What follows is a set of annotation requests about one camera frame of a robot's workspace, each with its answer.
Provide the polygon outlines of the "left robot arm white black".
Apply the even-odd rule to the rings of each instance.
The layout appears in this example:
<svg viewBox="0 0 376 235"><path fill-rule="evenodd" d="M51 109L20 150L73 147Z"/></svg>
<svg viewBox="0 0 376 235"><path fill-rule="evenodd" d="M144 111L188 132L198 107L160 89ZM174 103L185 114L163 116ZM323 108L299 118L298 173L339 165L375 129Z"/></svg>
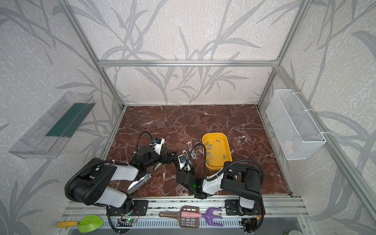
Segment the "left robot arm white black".
<svg viewBox="0 0 376 235"><path fill-rule="evenodd" d="M148 175L148 168L156 164L168 165L176 157L177 152L166 147L156 151L151 146L142 146L127 164L93 158L66 183L65 196L85 205L108 206L129 212L134 207L130 194L109 187L109 183L138 182Z"/></svg>

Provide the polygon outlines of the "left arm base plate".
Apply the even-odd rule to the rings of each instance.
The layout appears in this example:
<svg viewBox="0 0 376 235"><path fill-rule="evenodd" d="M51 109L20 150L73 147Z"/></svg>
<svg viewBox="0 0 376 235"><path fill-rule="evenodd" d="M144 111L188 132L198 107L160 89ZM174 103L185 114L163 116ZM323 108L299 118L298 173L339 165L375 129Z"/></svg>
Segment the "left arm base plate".
<svg viewBox="0 0 376 235"><path fill-rule="evenodd" d="M110 216L146 216L148 209L148 200L134 200L132 204L127 204L124 208L109 207L108 214Z"/></svg>

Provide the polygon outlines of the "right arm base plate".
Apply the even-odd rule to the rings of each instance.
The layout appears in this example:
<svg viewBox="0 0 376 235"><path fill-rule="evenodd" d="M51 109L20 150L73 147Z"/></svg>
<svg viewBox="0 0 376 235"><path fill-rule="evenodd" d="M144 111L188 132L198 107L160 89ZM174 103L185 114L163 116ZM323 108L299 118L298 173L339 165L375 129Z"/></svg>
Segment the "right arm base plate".
<svg viewBox="0 0 376 235"><path fill-rule="evenodd" d="M234 200L225 200L225 209L227 215L265 215L265 211L260 200L250 200L243 197Z"/></svg>

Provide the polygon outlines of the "pink mini stapler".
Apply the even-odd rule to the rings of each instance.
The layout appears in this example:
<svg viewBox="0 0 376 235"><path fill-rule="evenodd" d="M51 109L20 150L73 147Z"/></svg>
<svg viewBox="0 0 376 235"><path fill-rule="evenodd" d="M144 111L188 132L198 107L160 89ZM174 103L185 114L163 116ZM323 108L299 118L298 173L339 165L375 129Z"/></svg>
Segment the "pink mini stapler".
<svg viewBox="0 0 376 235"><path fill-rule="evenodd" d="M190 153L193 154L194 150L193 150L193 144L192 144L192 142L188 142L187 145L189 147Z"/></svg>

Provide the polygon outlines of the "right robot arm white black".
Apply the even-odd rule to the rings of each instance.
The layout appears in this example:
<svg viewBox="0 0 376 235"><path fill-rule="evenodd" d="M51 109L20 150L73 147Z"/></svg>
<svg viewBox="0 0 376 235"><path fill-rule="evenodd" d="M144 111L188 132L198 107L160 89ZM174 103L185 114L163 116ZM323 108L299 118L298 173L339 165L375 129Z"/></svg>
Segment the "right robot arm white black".
<svg viewBox="0 0 376 235"><path fill-rule="evenodd" d="M239 196L239 207L242 212L263 210L261 187L264 179L262 166L254 160L247 159L227 161L223 169L207 178L197 178L185 168L179 170L176 175L176 182L197 199L207 199L220 191Z"/></svg>

